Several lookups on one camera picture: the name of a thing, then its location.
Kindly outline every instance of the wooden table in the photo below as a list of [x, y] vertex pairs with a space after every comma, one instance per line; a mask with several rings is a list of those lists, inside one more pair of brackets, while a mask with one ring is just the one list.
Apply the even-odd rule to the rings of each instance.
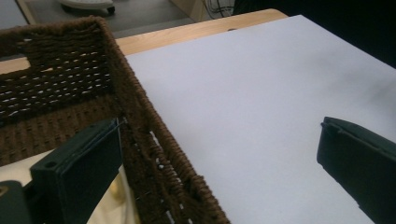
[[[244, 15], [204, 21], [185, 26], [179, 26], [166, 30], [151, 32], [142, 35], [132, 35], [117, 39], [120, 49], [124, 55], [134, 54], [149, 49], [156, 49], [166, 45], [176, 44], [199, 37], [227, 32], [238, 29], [287, 18], [280, 11], [266, 9]], [[0, 74], [21, 70], [28, 67], [25, 58], [0, 62]]]

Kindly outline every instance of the woven texture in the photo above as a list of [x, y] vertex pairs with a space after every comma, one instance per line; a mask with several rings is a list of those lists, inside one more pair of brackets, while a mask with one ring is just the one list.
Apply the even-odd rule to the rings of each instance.
[[30, 67], [0, 75], [0, 166], [54, 149], [120, 118], [124, 166], [142, 223], [229, 223], [154, 110], [100, 18], [0, 31], [0, 57]]

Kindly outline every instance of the white paper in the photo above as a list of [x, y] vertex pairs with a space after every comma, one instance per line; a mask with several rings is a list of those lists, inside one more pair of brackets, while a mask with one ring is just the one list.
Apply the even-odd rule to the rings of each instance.
[[317, 163], [320, 123], [396, 141], [395, 69], [302, 16], [127, 58], [232, 223], [372, 223]]

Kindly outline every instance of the gray floor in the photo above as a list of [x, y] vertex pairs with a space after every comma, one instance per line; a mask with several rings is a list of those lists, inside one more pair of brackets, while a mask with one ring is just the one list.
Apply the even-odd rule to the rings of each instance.
[[72, 20], [85, 16], [106, 19], [116, 38], [138, 35], [193, 23], [184, 12], [169, 0], [113, 0], [116, 13], [108, 16], [104, 10], [72, 9], [64, 12], [56, 0], [26, 0], [38, 23]]

